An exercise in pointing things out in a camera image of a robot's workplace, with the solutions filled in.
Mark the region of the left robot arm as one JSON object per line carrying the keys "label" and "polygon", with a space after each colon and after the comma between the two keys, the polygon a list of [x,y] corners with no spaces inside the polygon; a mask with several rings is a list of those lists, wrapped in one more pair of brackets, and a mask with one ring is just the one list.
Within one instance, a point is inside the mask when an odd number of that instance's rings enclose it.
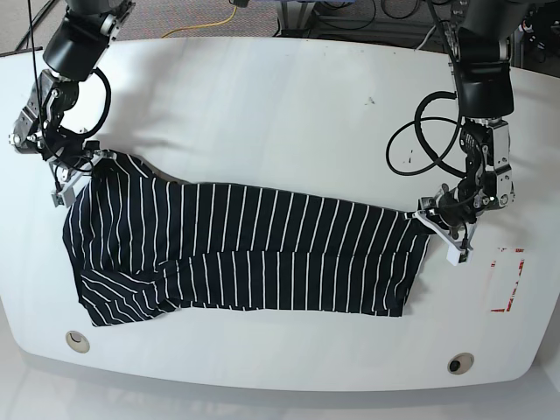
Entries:
{"label": "left robot arm", "polygon": [[[510,38],[530,3],[464,1],[461,17],[449,23],[439,17],[433,2],[427,5],[449,57],[455,89],[428,94],[410,122],[430,163],[415,171],[390,170],[413,177],[438,167],[458,178],[456,187],[441,185],[434,196],[419,199],[418,209],[411,214],[447,244],[448,260],[458,265],[471,256],[479,216],[501,210],[515,199],[511,137],[505,119],[515,110]],[[455,129],[442,153],[432,149],[423,131],[428,120],[424,111],[437,100],[458,104]]]}

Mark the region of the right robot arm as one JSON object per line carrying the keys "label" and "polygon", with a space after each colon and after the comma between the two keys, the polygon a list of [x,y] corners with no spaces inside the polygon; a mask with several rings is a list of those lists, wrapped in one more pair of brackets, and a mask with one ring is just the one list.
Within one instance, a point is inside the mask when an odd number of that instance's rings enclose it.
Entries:
{"label": "right robot arm", "polygon": [[[39,154],[49,164],[58,205],[81,176],[92,174],[101,160],[116,158],[94,139],[112,102],[109,79],[99,62],[135,6],[133,1],[68,1],[62,22],[43,53],[47,69],[33,70],[34,84],[9,143],[18,153]],[[101,116],[93,128],[76,132],[64,127],[63,119],[78,101],[80,84],[92,75],[105,91]]]}

